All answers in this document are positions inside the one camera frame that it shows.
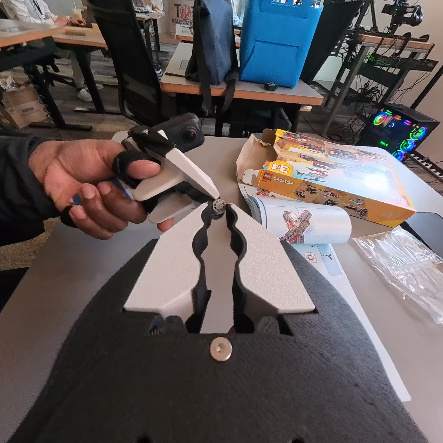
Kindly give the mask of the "grey desk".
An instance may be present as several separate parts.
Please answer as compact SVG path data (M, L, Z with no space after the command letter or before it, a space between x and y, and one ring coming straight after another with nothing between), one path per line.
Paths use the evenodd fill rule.
M244 139L205 136L186 155L211 176L221 197L248 211L236 180ZM391 161L418 212L441 215L441 196L414 169ZM97 290L160 232L150 222L129 225L110 240L96 240L58 223L1 311L1 441L26 415L44 386L69 329ZM236 255L225 218L208 230L203 254L212 290L203 333L232 328L232 278ZM407 408L429 441L441 441L441 325L386 283L357 250L355 241L335 244L335 254L369 322L411 394Z

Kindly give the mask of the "person's left hand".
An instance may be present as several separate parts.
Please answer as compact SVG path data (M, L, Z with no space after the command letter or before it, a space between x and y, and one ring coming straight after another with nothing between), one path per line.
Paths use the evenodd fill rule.
M29 168L58 211L71 204L69 218L86 234L108 240L129 222L147 218L143 204L123 194L108 182L114 176L114 158L123 147L112 140L44 141L29 158Z

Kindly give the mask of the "pale blue instruction booklet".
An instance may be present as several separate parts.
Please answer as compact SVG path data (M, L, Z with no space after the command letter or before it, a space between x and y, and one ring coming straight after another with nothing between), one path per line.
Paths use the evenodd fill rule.
M251 216L280 240L286 240L310 262L348 303L375 346L385 372L401 401L411 401L389 353L364 312L333 244L346 243L351 234L348 214L340 207L304 203L275 194L237 180Z

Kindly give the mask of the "dark grey flat panel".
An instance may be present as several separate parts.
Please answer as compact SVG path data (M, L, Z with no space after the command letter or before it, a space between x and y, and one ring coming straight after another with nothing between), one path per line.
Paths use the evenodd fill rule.
M439 214L415 212L400 226L443 258L443 218Z

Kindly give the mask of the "clear plastic bag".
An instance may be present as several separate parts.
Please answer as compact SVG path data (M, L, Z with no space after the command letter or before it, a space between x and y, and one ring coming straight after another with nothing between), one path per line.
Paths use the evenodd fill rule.
M353 241L407 304L443 325L443 262L437 254L400 226Z

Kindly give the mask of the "wooden top office table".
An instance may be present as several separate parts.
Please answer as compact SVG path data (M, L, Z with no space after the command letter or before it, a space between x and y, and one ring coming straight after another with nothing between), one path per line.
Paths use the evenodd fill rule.
M92 130L92 125L65 122L48 90L43 73L37 68L37 61L55 54L57 43L67 50L73 50L79 61L83 79L86 80L86 86L94 104L94 108L86 112L114 114L104 108L100 91L97 90L97 85L86 60L87 53L107 48L97 28L86 28L85 36L80 36L79 33L69 33L69 29L73 29L73 26L68 25L28 23L12 19L0 19L0 22L1 72L22 66L47 111L48 121L30 123L32 128Z

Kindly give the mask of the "yellow toy brick box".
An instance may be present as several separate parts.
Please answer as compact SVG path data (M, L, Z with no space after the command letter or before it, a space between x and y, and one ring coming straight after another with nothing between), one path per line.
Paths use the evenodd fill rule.
M340 207L396 228L416 211L390 159L283 129L251 135L236 159L237 179L258 194Z

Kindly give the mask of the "black equipment rack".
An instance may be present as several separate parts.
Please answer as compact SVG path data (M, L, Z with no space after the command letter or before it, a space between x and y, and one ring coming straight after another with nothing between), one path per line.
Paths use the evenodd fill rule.
M410 32L393 35L364 28L353 30L339 73L323 103L323 107L328 107L333 100L322 136L326 136L329 125L358 75L386 89L380 100L385 104L398 90L410 71L433 71L437 64L429 58L433 47L435 43L429 41L429 35L412 37Z

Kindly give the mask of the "printed cardboard box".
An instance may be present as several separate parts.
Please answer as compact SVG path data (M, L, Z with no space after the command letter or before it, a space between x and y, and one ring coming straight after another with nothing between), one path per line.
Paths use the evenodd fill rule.
M168 0L169 32L176 33L176 25L193 26L193 0Z

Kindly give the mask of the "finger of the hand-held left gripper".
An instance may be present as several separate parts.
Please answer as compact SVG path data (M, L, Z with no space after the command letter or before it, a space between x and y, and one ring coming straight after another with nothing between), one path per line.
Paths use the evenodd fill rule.
M212 179L200 169L193 161L190 161L182 151L172 148L165 154L165 158L185 173L186 182L194 189L203 191L211 198L219 198L219 191Z

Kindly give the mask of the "navy shoulder bag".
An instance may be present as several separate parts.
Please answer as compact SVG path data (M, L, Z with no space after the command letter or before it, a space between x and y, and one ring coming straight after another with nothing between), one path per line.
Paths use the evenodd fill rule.
M229 110L239 76L230 3L196 0L192 57L185 78L200 83L203 103L211 116L221 116ZM226 83L225 100L222 105L214 107L211 86L221 82Z

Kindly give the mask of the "person's left forearm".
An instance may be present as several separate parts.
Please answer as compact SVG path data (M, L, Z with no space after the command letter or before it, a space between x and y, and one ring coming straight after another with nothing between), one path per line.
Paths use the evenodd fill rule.
M60 211L46 196L28 162L43 143L37 136L12 136L0 143L0 246L30 240Z

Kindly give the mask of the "blue felt tote bag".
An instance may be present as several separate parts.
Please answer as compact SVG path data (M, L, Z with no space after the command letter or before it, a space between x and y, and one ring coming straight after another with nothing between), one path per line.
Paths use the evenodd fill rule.
M240 33L240 80L296 87L321 12L310 0L250 0Z

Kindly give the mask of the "computer tower with coloured fans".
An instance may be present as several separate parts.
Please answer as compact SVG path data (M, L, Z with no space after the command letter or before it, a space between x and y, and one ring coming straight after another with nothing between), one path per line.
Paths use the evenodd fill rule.
M439 125L414 108L390 103L368 118L355 144L380 147L403 162Z

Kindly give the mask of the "black office chair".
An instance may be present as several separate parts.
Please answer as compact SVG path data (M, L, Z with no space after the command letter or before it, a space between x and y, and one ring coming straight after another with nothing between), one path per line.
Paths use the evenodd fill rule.
M175 97L160 86L150 44L143 39L130 0L87 1L111 54L118 79L121 114L140 125L154 126L178 115Z

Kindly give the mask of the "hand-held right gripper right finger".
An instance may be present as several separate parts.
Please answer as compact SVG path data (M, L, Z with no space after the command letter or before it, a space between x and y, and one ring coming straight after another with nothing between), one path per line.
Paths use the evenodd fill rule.
M226 204L233 275L233 316L312 312L315 305L280 240L235 204Z

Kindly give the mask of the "grey table with wooden edge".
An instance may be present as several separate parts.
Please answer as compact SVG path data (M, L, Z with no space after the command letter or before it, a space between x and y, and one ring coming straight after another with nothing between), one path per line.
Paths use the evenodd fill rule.
M168 66L160 80L161 90L165 93L201 94L197 82L185 78L185 69L192 55L192 43L180 41L172 54ZM244 111L248 108L283 108L290 107L291 132L297 130L301 105L321 105L323 97L303 80L296 87L278 87L276 91L264 89L264 85L239 80L236 85L229 136L241 137L244 132Z

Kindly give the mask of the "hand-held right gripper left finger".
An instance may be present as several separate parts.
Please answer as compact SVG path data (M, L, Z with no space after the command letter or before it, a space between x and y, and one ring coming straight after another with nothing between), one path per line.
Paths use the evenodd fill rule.
M189 318L194 312L192 290L200 276L200 261L192 243L203 228L204 203L164 232L155 243L123 308L136 312L157 312L164 318Z

